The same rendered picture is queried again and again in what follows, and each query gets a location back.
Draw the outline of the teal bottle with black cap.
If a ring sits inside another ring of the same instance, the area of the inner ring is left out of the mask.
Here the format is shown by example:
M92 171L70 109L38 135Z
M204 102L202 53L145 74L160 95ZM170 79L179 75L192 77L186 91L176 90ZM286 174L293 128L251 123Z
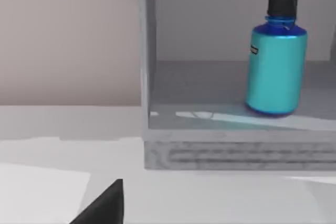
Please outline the teal bottle with black cap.
M271 116L298 107L308 33L296 24L298 0L268 0L265 23L250 40L246 105Z

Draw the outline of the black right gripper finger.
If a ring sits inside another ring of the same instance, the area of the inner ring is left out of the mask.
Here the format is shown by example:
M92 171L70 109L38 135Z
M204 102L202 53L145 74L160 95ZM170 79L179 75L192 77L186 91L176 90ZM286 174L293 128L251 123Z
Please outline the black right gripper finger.
M123 179L116 179L69 224L123 224Z

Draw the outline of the grey open cabinet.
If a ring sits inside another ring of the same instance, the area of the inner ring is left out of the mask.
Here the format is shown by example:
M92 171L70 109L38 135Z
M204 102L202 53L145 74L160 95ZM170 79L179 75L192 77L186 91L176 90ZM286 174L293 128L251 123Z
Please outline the grey open cabinet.
M159 61L156 0L139 0L144 166L156 170L336 172L336 45L308 61L297 113L244 103L245 61Z

